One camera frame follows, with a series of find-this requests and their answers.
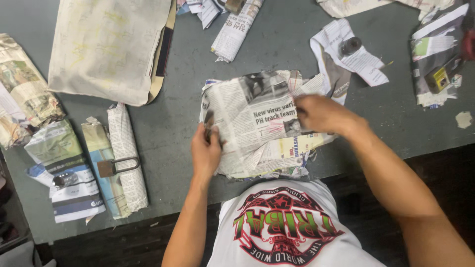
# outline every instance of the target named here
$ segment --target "tribal logo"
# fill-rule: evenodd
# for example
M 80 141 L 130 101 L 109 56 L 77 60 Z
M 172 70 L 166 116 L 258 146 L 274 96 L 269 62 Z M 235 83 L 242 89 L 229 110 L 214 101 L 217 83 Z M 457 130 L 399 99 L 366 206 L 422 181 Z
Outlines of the tribal logo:
M 254 259 L 266 264 L 304 266 L 335 237 L 330 217 L 306 193 L 288 187 L 249 195 L 234 219 L 234 240 Z

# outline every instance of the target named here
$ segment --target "table surface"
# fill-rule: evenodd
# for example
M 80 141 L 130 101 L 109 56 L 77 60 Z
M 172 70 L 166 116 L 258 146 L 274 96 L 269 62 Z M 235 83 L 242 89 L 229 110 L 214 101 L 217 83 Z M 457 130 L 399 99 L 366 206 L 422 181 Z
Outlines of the table surface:
M 0 32 L 9 33 L 22 45 L 46 78 L 59 1 L 0 2 Z M 475 126 L 463 130 L 455 120 L 461 111 L 475 115 L 475 76 L 469 75 L 475 73 L 474 63 L 460 72 L 463 85 L 458 90 L 459 99 L 448 100 L 433 110 L 416 105 L 408 39 L 419 24 L 418 13 L 417 9 L 395 2 L 347 18 L 370 53 L 385 63 L 393 63 L 383 69 L 390 82 L 381 86 L 369 87 L 352 75 L 345 106 L 367 118 L 375 133 L 402 158 L 475 143 Z M 37 244 L 180 211 L 192 173 L 190 137 L 198 123 L 201 88 L 207 78 L 224 80 L 265 69 L 299 69 L 304 78 L 318 73 L 309 40 L 333 18 L 314 0 L 292 4 L 285 0 L 265 1 L 231 64 L 214 62 L 216 56 L 209 52 L 227 16 L 218 16 L 206 30 L 202 30 L 196 15 L 177 16 L 161 92 L 149 105 L 129 107 L 149 207 L 126 219 L 113 220 L 107 211 L 96 215 L 87 226 L 83 219 L 56 224 L 48 188 L 24 174 L 34 162 L 22 148 L 4 153 Z M 57 96 L 85 149 L 80 124 L 89 116 L 106 124 L 106 109 L 113 102 L 80 95 Z M 317 151 L 316 160 L 307 165 L 312 179 L 358 169 L 342 139 Z M 208 202 L 229 200 L 249 185 L 250 182 L 215 177 Z

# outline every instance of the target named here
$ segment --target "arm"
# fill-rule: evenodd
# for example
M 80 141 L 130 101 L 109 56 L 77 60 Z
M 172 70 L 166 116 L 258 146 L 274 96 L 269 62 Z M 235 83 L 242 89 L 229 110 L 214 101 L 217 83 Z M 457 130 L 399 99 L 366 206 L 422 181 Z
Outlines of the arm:
M 195 267 L 201 263 L 206 240 L 206 206 L 208 186 L 214 171 L 219 165 L 221 147 L 219 132 L 213 127 L 211 144 L 205 140 L 205 127 L 198 125 L 191 141 L 193 157 L 193 177 L 180 216 L 173 229 L 162 266 Z
M 475 256 L 425 183 L 368 127 L 363 118 L 321 96 L 296 100 L 302 124 L 345 137 L 371 191 L 399 223 L 411 266 L 475 266 Z

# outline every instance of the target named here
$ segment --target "white t-shirt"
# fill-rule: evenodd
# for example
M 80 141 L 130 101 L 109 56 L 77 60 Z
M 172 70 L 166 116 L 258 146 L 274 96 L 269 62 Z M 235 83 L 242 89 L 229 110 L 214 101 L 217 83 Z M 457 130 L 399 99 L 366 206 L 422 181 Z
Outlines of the white t-shirt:
M 223 203 L 208 266 L 384 266 L 338 221 L 321 181 L 259 183 Z

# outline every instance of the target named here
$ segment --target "hand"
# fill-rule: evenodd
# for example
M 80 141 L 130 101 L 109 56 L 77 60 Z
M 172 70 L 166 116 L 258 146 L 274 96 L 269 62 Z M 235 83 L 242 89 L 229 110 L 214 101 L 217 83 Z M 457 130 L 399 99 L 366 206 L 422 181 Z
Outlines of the hand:
M 219 129 L 213 126 L 210 143 L 205 138 L 205 126 L 198 124 L 198 129 L 191 140 L 191 156 L 193 158 L 193 177 L 203 181 L 210 181 L 221 160 L 219 145 Z
M 320 95 L 298 97 L 295 105 L 302 125 L 319 133 L 337 133 L 348 137 L 355 126 L 367 126 L 365 119 Z

